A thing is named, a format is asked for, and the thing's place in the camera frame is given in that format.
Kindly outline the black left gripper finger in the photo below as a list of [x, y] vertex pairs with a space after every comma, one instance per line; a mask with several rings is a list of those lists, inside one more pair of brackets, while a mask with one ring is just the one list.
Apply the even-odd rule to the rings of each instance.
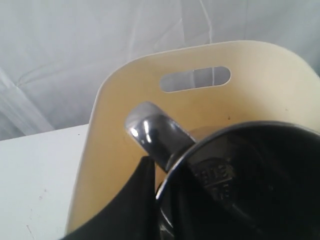
[[155, 162], [144, 156], [121, 191], [66, 240], [159, 240]]

